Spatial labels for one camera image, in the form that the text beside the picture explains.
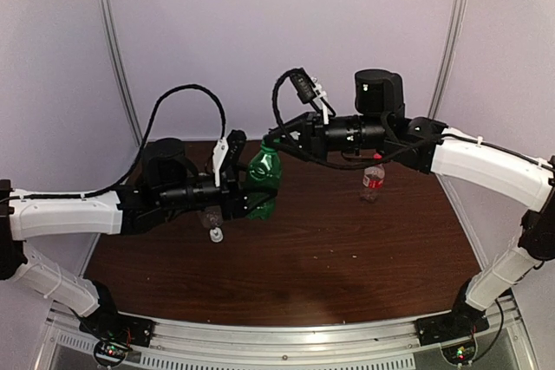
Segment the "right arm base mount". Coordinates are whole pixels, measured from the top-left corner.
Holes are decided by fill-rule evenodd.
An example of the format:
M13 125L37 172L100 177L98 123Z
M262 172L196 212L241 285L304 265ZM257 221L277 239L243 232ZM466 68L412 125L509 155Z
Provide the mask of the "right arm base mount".
M471 307L466 302L466 281L455 297L449 312L415 321L420 346L441 344L441 354L448 364L463 367L470 365L478 355L475 335L489 329L485 312Z

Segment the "clear plastic bottle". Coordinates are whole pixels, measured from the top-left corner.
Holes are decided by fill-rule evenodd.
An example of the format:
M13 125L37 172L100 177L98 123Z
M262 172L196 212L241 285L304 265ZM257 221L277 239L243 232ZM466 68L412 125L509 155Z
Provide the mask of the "clear plastic bottle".
M207 230L219 228L224 223L223 216L218 207L209 207L198 213L199 221Z

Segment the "white flip bottle cap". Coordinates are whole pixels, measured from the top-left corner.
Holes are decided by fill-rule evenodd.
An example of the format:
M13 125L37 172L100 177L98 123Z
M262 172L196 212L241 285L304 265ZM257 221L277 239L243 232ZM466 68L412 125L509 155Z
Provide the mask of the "white flip bottle cap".
M224 233L219 227L209 230L209 237L213 243L221 243L224 240Z

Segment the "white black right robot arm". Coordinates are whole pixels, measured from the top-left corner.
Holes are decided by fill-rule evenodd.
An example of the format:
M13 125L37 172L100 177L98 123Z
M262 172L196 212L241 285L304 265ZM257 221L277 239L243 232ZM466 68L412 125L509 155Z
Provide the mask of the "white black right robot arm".
M262 139L247 166L257 192L277 195L278 155L341 171L374 165L361 150L380 154L380 163L397 162L422 173L461 179L523 204L522 233L461 288L444 327L460 337L497 298L531 269L554 258L554 162L532 158L485 142L426 117L405 115L402 78L385 69L355 74L357 113L338 116L320 84L303 68L280 75L271 94L277 123Z

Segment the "green plastic bottle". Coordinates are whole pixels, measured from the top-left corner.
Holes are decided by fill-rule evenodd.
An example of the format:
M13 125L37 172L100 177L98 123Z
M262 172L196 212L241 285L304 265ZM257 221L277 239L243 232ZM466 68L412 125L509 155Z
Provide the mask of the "green plastic bottle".
M270 149L263 140L259 152L252 158L248 165L245 189L279 191L282 175L282 162L278 152ZM249 219L267 220L269 218Z

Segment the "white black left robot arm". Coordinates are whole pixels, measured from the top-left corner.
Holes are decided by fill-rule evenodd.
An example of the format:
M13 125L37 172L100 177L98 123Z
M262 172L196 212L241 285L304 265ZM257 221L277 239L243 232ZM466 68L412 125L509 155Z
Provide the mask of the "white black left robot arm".
M37 194L1 182L1 278L20 281L72 309L107 339L124 332L109 289L60 267L28 242L62 234L137 235L191 211L218 208L223 219L247 217L278 194L279 179L267 168L240 163L240 131L214 147L212 173L200 172L175 138L156 140L139 158L140 175L111 191Z

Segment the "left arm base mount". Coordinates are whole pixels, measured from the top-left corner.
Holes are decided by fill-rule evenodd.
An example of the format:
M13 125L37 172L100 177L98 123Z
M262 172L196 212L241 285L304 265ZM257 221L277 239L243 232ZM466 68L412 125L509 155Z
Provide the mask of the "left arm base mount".
M101 368L113 369L133 352L133 346L150 346L154 321L122 314L108 287L100 282L92 283L98 293L99 307L88 316L78 315L74 310L72 313L80 322L79 329L97 339L93 349L96 363Z

